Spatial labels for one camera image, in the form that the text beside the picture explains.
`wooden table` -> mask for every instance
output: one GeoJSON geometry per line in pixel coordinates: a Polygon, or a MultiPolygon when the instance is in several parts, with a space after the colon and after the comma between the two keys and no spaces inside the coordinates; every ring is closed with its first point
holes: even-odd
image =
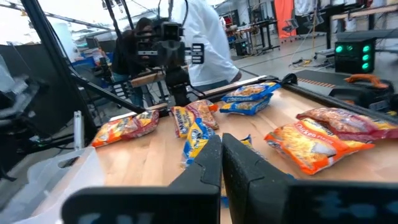
{"type": "MultiPolygon", "coordinates": [[[[293,123],[295,116],[322,105],[280,89],[270,105],[255,116],[215,113],[217,134],[231,133],[238,139],[252,136],[252,143],[278,169],[300,179],[398,181],[398,141],[379,141],[374,149],[357,152],[313,176],[303,174],[263,140],[276,127],[293,123]]],[[[164,117],[157,129],[131,141],[120,141],[97,149],[107,186],[167,186],[183,171],[184,139],[175,137],[173,118],[164,117]]],[[[231,223],[229,210],[221,210],[221,223],[231,223]]]]}

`snack bag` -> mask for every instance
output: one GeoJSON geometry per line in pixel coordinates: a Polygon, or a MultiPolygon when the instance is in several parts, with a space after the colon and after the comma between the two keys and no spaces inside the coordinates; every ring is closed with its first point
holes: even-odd
{"type": "Polygon", "coordinates": [[[189,105],[173,106],[171,112],[175,120],[175,133],[178,138],[185,138],[195,122],[196,118],[201,118],[202,122],[212,129],[218,129],[218,124],[211,114],[211,110],[217,110],[217,105],[208,105],[207,100],[199,100],[189,105]]]}
{"type": "Polygon", "coordinates": [[[186,158],[195,158],[214,134],[215,132],[211,128],[203,124],[201,118],[196,118],[188,132],[187,141],[183,149],[184,156],[186,158]]]}
{"type": "Polygon", "coordinates": [[[102,125],[91,145],[93,147],[100,147],[121,140],[124,127],[130,120],[132,120],[132,117],[110,121],[102,125]]]}
{"type": "Polygon", "coordinates": [[[310,118],[279,127],[269,133],[265,140],[308,175],[330,167],[344,156],[374,147],[363,142],[342,141],[310,118]]]}
{"type": "Polygon", "coordinates": [[[317,108],[298,114],[297,119],[311,118],[327,126],[339,138],[354,141],[372,141],[377,126],[354,112],[341,108],[317,108]]]}
{"type": "Polygon", "coordinates": [[[365,115],[359,115],[360,118],[369,121],[375,127],[377,127],[377,131],[372,133],[372,137],[374,140],[377,139],[395,139],[398,138],[398,125],[388,123],[387,121],[380,119],[372,119],[365,115]]]}
{"type": "Polygon", "coordinates": [[[255,115],[258,111],[264,109],[268,105],[272,95],[272,93],[269,93],[263,99],[257,101],[227,103],[221,107],[220,112],[255,115]]]}
{"type": "Polygon", "coordinates": [[[228,93],[222,100],[227,103],[261,100],[278,88],[280,88],[280,84],[274,82],[246,85],[228,93]]]}
{"type": "Polygon", "coordinates": [[[153,132],[159,122],[159,111],[145,111],[130,119],[124,127],[122,139],[139,138],[153,132]]]}

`red snack bag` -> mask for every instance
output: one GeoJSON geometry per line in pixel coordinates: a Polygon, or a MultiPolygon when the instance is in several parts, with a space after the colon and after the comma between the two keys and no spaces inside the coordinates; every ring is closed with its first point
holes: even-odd
{"type": "Polygon", "coordinates": [[[373,141],[379,129],[368,117],[341,108],[317,108],[298,114],[296,118],[314,119],[343,140],[373,141]]]}
{"type": "Polygon", "coordinates": [[[121,140],[124,127],[130,120],[132,120],[132,117],[110,121],[102,125],[91,145],[100,147],[121,140]]]}
{"type": "Polygon", "coordinates": [[[372,119],[365,115],[359,116],[377,127],[377,131],[372,133],[374,140],[377,139],[396,139],[398,138],[398,125],[388,123],[380,119],[372,119]]]}
{"type": "Polygon", "coordinates": [[[151,133],[157,127],[159,122],[159,111],[145,111],[133,119],[130,119],[124,127],[121,135],[122,139],[139,138],[151,133]]]}

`red curtain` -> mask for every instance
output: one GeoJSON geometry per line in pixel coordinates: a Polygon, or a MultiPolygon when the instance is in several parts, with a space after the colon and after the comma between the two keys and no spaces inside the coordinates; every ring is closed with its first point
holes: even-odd
{"type": "Polygon", "coordinates": [[[276,18],[278,20],[279,38],[286,38],[289,36],[289,33],[283,31],[282,28],[287,26],[287,23],[285,22],[286,20],[292,19],[294,0],[275,0],[274,4],[276,18]]]}

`chair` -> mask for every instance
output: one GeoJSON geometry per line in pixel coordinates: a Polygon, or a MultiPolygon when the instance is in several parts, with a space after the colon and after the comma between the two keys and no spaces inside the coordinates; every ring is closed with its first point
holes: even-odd
{"type": "Polygon", "coordinates": [[[296,19],[288,19],[285,21],[287,26],[283,27],[282,30],[285,32],[289,33],[289,39],[291,42],[293,42],[292,40],[292,32],[299,27],[299,24],[297,23],[296,19]]]}
{"type": "MultiPolygon", "coordinates": [[[[317,19],[315,20],[315,26],[324,23],[324,19],[322,18],[322,15],[324,13],[317,13],[317,19]]],[[[306,18],[306,22],[303,22],[303,26],[306,27],[308,30],[311,30],[313,28],[313,19],[311,20],[311,15],[313,15],[312,13],[304,15],[306,18]]]]}

